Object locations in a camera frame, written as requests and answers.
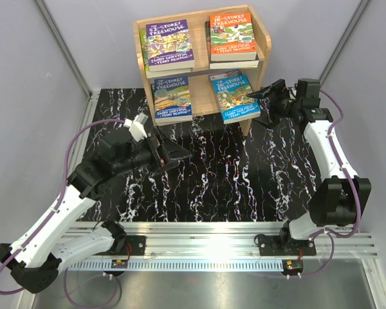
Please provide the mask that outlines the blue Storey Treehouse book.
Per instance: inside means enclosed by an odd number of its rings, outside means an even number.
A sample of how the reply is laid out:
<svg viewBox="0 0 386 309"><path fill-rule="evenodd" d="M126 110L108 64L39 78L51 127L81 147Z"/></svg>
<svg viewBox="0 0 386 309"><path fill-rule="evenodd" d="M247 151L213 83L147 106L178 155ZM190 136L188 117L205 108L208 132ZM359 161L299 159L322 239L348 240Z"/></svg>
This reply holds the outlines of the blue Storey Treehouse book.
<svg viewBox="0 0 386 309"><path fill-rule="evenodd" d="M246 95L252 88L246 75L210 81L223 119L223 124L232 124L259 117L261 108L254 98Z"/></svg>

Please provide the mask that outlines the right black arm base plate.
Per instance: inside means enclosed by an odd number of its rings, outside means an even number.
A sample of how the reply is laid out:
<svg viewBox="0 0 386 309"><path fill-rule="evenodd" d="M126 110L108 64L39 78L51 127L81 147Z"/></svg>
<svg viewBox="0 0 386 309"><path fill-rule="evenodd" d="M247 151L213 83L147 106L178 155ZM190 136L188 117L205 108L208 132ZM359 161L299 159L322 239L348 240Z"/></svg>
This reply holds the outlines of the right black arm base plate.
<svg viewBox="0 0 386 309"><path fill-rule="evenodd" d="M260 256L315 256L315 244L308 240L295 240L279 235L258 234L256 243Z"/></svg>

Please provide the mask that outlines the purple 52-Storey Treehouse book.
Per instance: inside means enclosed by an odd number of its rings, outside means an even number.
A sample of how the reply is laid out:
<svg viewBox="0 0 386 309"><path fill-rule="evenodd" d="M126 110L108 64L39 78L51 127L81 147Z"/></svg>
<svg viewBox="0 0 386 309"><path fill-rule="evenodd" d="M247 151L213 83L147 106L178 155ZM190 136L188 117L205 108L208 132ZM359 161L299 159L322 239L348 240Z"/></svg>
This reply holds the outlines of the purple 52-Storey Treehouse book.
<svg viewBox="0 0 386 309"><path fill-rule="evenodd" d="M186 19L146 25L147 60L151 71L191 69L195 65Z"/></svg>

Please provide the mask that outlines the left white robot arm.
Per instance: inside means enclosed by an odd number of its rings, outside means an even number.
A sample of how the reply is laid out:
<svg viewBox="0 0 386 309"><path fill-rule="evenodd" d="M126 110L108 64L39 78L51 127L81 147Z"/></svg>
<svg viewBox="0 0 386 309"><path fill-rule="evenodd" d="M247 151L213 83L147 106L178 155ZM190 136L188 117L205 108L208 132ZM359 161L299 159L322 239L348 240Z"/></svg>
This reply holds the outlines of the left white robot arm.
<svg viewBox="0 0 386 309"><path fill-rule="evenodd" d="M108 133L67 177L57 199L28 232L13 243L0 244L1 267L9 269L21 290L37 294L77 262L101 253L120 255L126 250L127 234L114 220L72 241L59 243L59 239L117 177L139 168L162 173L191 156L158 128L146 133L143 128L122 127Z"/></svg>

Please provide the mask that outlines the orange 78-Storey Treehouse book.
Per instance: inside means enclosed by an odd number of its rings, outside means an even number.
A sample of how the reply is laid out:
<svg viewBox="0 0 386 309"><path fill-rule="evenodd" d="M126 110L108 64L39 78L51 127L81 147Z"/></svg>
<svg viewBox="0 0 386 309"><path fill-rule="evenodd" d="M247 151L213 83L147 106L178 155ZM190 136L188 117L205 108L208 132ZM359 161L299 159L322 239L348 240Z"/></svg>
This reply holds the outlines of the orange 78-Storey Treehouse book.
<svg viewBox="0 0 386 309"><path fill-rule="evenodd" d="M250 13L210 16L210 60L254 61L257 45Z"/></svg>

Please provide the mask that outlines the dark blue 91-Storey Treehouse book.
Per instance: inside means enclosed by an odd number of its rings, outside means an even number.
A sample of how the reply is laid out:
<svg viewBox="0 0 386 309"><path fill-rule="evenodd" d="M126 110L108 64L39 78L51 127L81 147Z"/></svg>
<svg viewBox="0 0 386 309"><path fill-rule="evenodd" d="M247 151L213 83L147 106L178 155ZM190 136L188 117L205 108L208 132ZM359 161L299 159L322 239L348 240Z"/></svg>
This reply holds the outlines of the dark blue 91-Storey Treehouse book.
<svg viewBox="0 0 386 309"><path fill-rule="evenodd" d="M157 124L192 120L188 77L154 80L154 117Z"/></svg>

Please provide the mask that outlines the green coin cover book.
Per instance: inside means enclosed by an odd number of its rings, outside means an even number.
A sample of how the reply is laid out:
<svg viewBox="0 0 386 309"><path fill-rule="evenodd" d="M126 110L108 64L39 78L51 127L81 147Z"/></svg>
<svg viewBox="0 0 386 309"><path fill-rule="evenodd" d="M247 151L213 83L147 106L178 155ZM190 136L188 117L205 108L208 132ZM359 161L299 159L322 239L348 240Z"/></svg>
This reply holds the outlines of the green coin cover book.
<svg viewBox="0 0 386 309"><path fill-rule="evenodd" d="M188 86L156 90L151 85L154 99L154 119L160 126L192 120L192 101Z"/></svg>

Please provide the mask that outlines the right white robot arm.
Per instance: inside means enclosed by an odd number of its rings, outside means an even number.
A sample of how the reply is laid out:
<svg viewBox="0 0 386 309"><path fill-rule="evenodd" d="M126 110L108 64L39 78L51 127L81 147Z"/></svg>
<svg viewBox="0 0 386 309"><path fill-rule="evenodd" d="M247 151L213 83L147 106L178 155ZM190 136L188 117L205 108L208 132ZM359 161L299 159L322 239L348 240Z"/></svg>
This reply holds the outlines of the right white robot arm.
<svg viewBox="0 0 386 309"><path fill-rule="evenodd" d="M272 129L283 118L292 120L308 142L317 162L321 183L308 202L308 211L295 220L286 221L274 236L255 237L262 256L316 254L314 239L325 234L338 238L354 236L371 193L368 178L359 177L349 163L330 110L320 106L323 93L317 79L299 79L294 88L284 79L248 94L264 104L268 116L262 125Z"/></svg>

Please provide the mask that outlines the light blue paperback book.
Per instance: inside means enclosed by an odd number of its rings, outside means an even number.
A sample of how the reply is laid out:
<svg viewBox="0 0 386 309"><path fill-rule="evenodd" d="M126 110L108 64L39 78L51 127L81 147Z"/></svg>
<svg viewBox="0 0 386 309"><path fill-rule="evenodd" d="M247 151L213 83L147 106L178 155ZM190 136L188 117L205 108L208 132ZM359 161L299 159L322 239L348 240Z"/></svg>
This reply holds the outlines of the light blue paperback book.
<svg viewBox="0 0 386 309"><path fill-rule="evenodd" d="M235 70L229 70L229 71L222 72L222 73L211 74L211 75L209 75L209 79L210 79L210 81L214 81L214 80L220 80L220 79L235 77L235 76L238 76L241 74L242 73L240 70L235 69Z"/></svg>

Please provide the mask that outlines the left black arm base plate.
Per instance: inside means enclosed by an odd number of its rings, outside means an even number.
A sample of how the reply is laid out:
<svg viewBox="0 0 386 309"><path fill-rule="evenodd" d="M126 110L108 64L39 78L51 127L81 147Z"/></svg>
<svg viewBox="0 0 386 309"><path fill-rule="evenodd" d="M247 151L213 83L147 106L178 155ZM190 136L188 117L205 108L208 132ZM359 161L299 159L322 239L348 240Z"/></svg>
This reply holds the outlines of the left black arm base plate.
<svg viewBox="0 0 386 309"><path fill-rule="evenodd" d="M144 256L147 237L144 235L130 235L126 237L125 247L117 253L110 251L96 253L96 256Z"/></svg>

